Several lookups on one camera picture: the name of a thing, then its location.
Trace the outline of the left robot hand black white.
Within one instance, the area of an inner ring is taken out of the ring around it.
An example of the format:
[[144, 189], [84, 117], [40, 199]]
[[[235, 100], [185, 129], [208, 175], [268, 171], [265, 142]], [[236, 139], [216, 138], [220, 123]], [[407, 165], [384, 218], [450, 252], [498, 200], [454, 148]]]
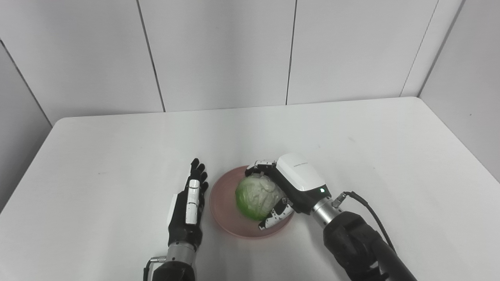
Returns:
[[[177, 194], [173, 215], [168, 225], [168, 245], [177, 242], [185, 242], [193, 246], [197, 251], [202, 243], [202, 230], [200, 227], [202, 213], [205, 208], [205, 192], [209, 187], [207, 182], [207, 172], [205, 165], [200, 162], [198, 158], [193, 159], [190, 164], [189, 177], [186, 180], [184, 190]], [[197, 198], [198, 202], [195, 204], [195, 222], [186, 222], [186, 208], [188, 205], [189, 197], [189, 183], [191, 180], [199, 182]]]

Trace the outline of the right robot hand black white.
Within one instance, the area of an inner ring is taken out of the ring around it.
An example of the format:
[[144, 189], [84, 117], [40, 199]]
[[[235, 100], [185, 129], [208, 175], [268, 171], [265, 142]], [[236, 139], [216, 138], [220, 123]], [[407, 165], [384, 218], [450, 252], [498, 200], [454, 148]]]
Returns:
[[322, 227], [335, 217], [332, 195], [317, 170], [298, 153], [288, 153], [276, 161], [260, 160], [248, 166], [245, 176], [261, 174], [270, 178], [284, 194], [259, 223], [261, 231], [272, 228], [293, 212], [311, 215]]

